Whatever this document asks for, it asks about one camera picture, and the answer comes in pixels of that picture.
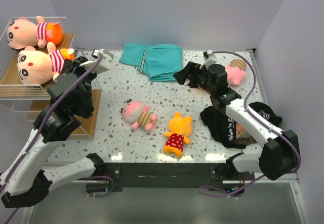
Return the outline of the face-up doll orange hat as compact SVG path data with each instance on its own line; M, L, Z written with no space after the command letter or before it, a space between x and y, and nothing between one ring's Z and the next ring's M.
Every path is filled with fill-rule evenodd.
M27 46L20 51L17 60L18 76L23 84L42 85L60 75L65 59L75 59L73 48L57 49L52 42L47 44L48 52L37 51Z

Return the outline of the pink pig toy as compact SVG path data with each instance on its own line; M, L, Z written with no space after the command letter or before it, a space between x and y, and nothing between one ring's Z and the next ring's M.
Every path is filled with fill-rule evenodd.
M225 66L227 82L229 85L240 85L246 78L247 64L242 59L233 59L230 65Z

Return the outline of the black-haired doll orange pants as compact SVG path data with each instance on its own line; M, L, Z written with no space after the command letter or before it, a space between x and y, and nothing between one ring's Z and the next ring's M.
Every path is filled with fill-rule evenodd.
M47 22L43 16L36 16L37 23L20 17L7 27L8 46L22 50L27 46L44 48L49 42L58 45L63 38L63 30L58 22Z

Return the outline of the pink pig striped shirt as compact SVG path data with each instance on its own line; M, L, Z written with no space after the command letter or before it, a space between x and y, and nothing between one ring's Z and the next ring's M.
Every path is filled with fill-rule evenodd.
M124 120L131 124L133 130L141 127L146 132L150 132L158 117L149 110L149 105L143 105L141 102L128 99L126 105L121 109L121 114Z

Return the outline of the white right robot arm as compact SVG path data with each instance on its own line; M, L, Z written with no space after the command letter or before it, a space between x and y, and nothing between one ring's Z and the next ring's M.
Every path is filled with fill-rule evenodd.
M221 164L217 171L237 180L244 172L261 172L274 181L287 173L296 172L301 165L299 141L292 130L283 131L247 105L228 85L228 69L213 64L209 67L189 62L174 73L179 84L189 80L191 88L201 88L210 95L216 110L240 124L262 149L260 154L236 154Z

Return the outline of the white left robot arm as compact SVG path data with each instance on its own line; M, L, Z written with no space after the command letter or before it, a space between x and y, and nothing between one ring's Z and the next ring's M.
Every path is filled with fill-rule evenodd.
M78 117L90 118L94 111L92 80L105 56L99 53L86 69L85 57L67 65L47 89L51 97L33 123L30 136L12 165L1 173L1 201L6 208L34 206L56 188L81 178L101 179L105 162L88 154L75 163L43 169L48 157L80 126Z

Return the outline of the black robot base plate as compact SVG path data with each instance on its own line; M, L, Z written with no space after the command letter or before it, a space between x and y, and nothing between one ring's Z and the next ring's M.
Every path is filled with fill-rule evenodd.
M222 188L226 181L240 186L254 179L252 173L237 173L231 178L217 175L219 163L113 163L107 162L104 173L114 181L114 191L123 188L199 188L209 185Z

